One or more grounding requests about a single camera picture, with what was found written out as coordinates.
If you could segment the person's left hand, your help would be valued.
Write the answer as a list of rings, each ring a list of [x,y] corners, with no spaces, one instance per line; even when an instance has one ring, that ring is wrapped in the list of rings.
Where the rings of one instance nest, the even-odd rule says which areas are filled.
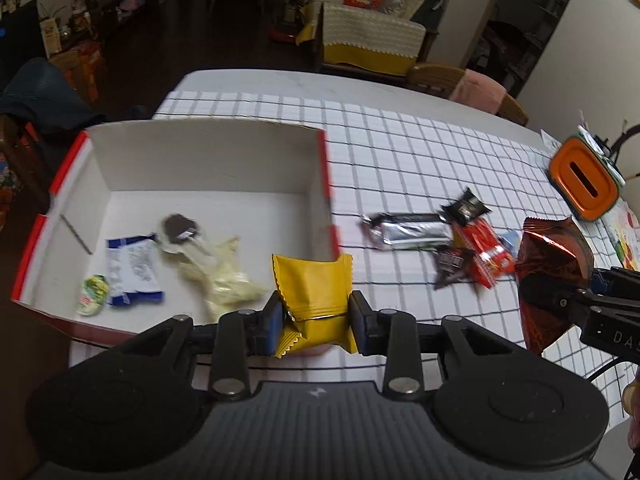
[[[640,372],[623,391],[623,409],[630,417],[628,444],[636,452],[640,445]]]

